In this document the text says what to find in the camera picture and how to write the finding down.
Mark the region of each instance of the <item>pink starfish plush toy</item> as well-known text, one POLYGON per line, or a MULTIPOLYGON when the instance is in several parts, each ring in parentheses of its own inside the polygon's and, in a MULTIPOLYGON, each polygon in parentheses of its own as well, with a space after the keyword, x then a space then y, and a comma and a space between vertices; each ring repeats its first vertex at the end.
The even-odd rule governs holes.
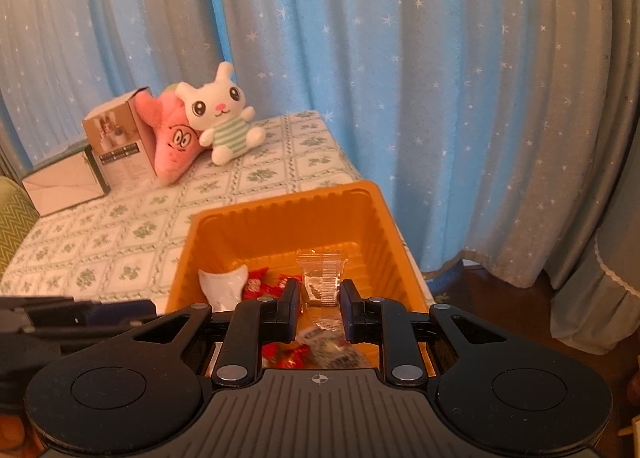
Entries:
POLYGON ((161 185, 178 180, 189 169, 194 159, 204 151, 198 137, 201 131, 189 126, 184 102, 169 89, 158 98, 149 92, 134 96, 136 112, 154 129, 156 134, 156 175, 161 185))

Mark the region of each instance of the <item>white bunny plush toy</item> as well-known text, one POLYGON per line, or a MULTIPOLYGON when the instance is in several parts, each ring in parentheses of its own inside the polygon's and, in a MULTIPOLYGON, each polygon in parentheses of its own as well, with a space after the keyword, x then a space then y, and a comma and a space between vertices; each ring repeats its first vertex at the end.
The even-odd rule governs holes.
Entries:
POLYGON ((211 161, 224 165, 264 141, 264 129, 249 127, 254 118, 252 106, 244 107, 244 92, 231 81, 234 67, 223 61, 214 82, 194 88, 181 82, 175 95, 184 102, 184 111, 193 130, 202 131, 201 146, 213 146, 211 161))

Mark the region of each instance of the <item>patterned tablecloth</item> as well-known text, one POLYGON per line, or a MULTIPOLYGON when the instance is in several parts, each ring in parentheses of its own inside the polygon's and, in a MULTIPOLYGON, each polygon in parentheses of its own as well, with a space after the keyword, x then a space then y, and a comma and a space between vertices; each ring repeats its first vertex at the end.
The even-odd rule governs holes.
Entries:
POLYGON ((4 273, 0 294, 149 298, 162 312, 194 214, 361 178, 317 112, 258 124, 265 144, 225 166, 213 165, 206 151, 175 185, 150 180, 41 218, 4 273))

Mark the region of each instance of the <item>cardboard box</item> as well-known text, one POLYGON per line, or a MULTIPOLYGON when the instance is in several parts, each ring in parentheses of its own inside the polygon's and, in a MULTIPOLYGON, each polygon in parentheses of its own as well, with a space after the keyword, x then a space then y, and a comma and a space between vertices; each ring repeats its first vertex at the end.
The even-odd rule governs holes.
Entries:
POLYGON ((82 121, 98 167, 111 189, 155 176, 156 137, 138 117, 133 90, 91 110, 82 121))
POLYGON ((86 142, 72 146, 56 158, 34 167, 22 179, 22 185, 40 216, 109 193, 91 146, 86 142))

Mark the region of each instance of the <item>green striped shirt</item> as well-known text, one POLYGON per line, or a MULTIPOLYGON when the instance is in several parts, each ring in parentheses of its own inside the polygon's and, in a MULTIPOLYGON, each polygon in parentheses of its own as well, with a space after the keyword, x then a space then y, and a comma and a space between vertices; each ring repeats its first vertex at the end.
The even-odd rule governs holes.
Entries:
POLYGON ((249 124, 242 117, 235 117, 214 127, 213 146, 227 146, 234 156, 246 150, 246 133, 249 124))

